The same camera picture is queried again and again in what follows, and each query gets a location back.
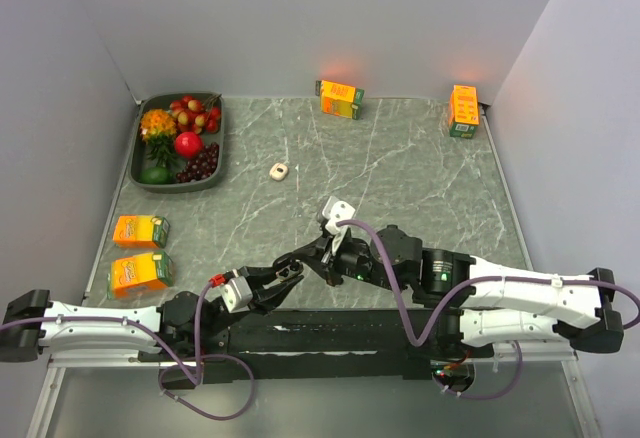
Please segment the black earbud charging case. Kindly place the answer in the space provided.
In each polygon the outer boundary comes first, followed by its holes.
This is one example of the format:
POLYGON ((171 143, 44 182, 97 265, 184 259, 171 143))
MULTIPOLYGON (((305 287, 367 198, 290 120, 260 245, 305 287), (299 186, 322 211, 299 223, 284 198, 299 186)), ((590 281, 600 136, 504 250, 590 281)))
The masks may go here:
POLYGON ((274 266, 276 278, 281 281, 288 281, 298 277, 304 270, 303 264, 298 260, 287 259, 274 266))

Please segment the beige earbud charging case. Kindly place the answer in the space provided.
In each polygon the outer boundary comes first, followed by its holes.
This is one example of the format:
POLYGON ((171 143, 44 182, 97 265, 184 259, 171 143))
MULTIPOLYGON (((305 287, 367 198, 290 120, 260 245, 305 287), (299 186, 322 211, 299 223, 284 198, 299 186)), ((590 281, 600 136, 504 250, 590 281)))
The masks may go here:
POLYGON ((281 182, 287 177, 288 173, 289 167, 286 164, 276 163, 270 169, 269 177, 276 182, 281 182))

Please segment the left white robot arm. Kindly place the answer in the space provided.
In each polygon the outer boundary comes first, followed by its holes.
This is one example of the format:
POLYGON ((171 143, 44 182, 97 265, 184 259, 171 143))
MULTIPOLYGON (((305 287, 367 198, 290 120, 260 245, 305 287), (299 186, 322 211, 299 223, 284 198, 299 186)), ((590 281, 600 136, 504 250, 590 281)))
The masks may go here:
POLYGON ((1 323, 1 361, 32 362, 48 351, 134 351, 184 360, 217 345, 251 313, 279 307, 303 278, 303 265, 242 267, 211 278, 199 293, 180 292, 159 306, 89 308, 31 290, 11 301, 1 323))

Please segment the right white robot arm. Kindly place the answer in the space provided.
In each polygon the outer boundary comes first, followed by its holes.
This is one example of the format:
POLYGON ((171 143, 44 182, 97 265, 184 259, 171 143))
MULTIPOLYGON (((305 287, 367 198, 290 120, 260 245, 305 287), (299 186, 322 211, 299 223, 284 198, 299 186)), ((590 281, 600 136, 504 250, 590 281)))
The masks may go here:
POLYGON ((352 236, 353 224, 324 232, 277 264, 300 261, 331 286, 349 277, 391 291, 409 343, 437 345, 448 356, 502 341, 560 341, 595 354, 621 348, 625 328, 608 269, 538 273, 428 248, 395 225, 374 231, 357 223, 371 237, 365 242, 352 236))

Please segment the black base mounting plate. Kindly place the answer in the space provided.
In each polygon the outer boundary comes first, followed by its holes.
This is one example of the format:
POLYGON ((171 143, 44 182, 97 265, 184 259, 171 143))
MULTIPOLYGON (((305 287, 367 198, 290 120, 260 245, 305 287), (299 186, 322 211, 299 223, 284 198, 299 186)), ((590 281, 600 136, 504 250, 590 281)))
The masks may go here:
POLYGON ((249 314, 225 330, 205 328, 206 384, 236 380, 400 377, 428 380, 432 366, 493 357, 490 345, 460 341, 458 317, 447 313, 429 340, 412 346, 397 311, 278 310, 249 314))

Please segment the orange juice box left lower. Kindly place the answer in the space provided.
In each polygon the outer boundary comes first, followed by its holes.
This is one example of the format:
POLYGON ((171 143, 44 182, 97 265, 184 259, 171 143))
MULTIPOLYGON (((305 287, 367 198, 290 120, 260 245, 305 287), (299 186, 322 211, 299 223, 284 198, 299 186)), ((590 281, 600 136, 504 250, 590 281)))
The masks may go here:
POLYGON ((108 291, 112 299, 164 290, 175 284, 175 265, 165 251, 146 252, 112 262, 108 291))

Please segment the orange juice box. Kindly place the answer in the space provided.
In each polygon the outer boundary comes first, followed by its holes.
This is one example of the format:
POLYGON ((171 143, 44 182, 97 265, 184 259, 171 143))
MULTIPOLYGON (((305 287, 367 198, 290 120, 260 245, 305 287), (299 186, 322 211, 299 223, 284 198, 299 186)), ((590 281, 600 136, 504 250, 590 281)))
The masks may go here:
POLYGON ((115 224, 112 241, 120 248, 162 249, 170 231, 162 216, 121 215, 115 224))
POLYGON ((467 85, 454 85, 449 99, 449 136, 471 139, 479 124, 480 114, 476 88, 467 85))
POLYGON ((165 251, 146 252, 112 262, 108 291, 112 299, 164 290, 175 284, 175 265, 165 251))
POLYGON ((328 80, 317 80, 315 94, 325 114, 358 120, 365 91, 354 86, 328 80))

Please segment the dark purple grape bunch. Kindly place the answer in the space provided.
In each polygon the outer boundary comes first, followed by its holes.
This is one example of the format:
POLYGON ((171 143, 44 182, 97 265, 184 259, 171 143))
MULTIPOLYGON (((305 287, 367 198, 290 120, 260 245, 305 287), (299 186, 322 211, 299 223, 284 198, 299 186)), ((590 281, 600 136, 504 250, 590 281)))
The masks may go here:
POLYGON ((205 145, 199 154, 187 161, 185 167, 176 174, 178 183, 201 181, 213 175, 218 168, 220 148, 217 143, 205 145))

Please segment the green avocado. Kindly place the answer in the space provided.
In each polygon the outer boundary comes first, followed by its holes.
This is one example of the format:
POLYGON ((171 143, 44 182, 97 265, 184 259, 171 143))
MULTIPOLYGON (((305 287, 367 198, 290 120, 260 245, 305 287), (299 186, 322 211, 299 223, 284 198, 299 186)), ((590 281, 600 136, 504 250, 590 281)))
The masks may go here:
POLYGON ((170 184, 173 182, 173 174, 168 168, 154 166, 144 169, 140 173, 139 182, 149 185, 170 184))

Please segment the orange juice box back centre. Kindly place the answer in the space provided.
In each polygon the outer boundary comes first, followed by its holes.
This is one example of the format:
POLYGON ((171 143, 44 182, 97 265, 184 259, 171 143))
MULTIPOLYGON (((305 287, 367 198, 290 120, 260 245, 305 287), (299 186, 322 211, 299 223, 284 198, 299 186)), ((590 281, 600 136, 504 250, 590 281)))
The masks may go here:
POLYGON ((325 114, 358 120, 365 91, 354 86, 328 80, 317 80, 315 94, 325 114))

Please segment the red apple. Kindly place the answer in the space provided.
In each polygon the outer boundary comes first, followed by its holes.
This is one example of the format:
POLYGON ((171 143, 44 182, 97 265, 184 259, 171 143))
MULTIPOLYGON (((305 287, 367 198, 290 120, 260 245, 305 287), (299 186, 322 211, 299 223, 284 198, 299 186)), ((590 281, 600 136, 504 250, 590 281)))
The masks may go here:
POLYGON ((204 149, 201 137, 195 132, 180 133, 174 141, 174 150, 182 158, 189 160, 204 149))

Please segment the dark grey fruit tray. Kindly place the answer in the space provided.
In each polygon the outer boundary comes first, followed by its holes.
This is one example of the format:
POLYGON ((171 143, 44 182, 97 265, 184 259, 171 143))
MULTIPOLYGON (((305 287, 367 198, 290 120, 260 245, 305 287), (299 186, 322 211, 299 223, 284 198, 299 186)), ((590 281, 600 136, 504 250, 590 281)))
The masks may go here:
POLYGON ((138 113, 138 117, 136 120, 136 136, 132 141, 132 150, 130 152, 130 157, 128 161, 129 166, 129 178, 130 180, 140 188, 153 192, 153 193, 186 193, 186 192, 195 192, 195 191, 203 191, 213 187, 220 181, 223 176, 223 168, 224 168, 224 159, 222 157, 222 151, 224 149, 224 136, 225 136, 225 120, 224 120, 224 112, 223 112, 223 99, 222 95, 219 93, 213 92, 185 92, 185 93, 169 93, 169 94, 161 94, 153 96, 147 99, 140 108, 138 113), (169 167, 168 169, 173 174, 173 182, 165 185, 149 185, 143 184, 139 182, 140 173, 147 168, 157 166, 153 161, 151 161, 147 157, 146 147, 143 143, 140 136, 140 120, 144 113, 151 109, 162 109, 169 113, 169 105, 172 101, 178 100, 184 95, 192 95, 196 98, 205 98, 208 95, 217 94, 221 96, 222 102, 222 122, 221 128, 216 134, 202 133, 199 136, 201 137, 204 146, 212 143, 217 143, 220 148, 219 155, 219 163, 217 170, 213 173, 213 175, 207 179, 203 179, 201 181, 188 182, 188 183, 178 183, 176 180, 176 174, 180 172, 186 165, 186 159, 180 157, 177 154, 176 162, 169 167))

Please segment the red cherry bunch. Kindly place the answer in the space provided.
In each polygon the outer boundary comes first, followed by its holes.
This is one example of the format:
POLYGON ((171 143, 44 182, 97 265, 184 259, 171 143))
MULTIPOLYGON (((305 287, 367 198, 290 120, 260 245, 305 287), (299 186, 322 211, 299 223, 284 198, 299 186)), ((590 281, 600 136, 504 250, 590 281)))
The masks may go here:
POLYGON ((180 132, 216 134, 222 122, 221 96, 212 94, 196 98, 184 95, 170 103, 169 114, 180 132))

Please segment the orange yellow flower pineapple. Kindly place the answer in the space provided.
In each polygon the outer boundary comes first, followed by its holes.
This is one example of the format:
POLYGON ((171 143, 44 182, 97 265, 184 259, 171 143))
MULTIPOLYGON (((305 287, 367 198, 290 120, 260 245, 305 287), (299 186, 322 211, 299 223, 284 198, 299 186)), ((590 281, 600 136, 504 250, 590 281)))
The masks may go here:
POLYGON ((177 158, 174 142, 178 129, 174 118, 165 110, 151 109, 143 114, 139 130, 147 157, 159 167, 171 167, 177 158))

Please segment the orange juice box back right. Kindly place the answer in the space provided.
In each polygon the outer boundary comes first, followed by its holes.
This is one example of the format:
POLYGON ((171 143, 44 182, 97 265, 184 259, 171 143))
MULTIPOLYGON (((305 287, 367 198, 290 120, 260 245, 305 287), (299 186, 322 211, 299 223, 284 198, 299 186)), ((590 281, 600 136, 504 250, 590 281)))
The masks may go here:
POLYGON ((449 136, 471 139, 479 124, 480 114, 476 88, 467 85, 454 85, 449 99, 449 136))

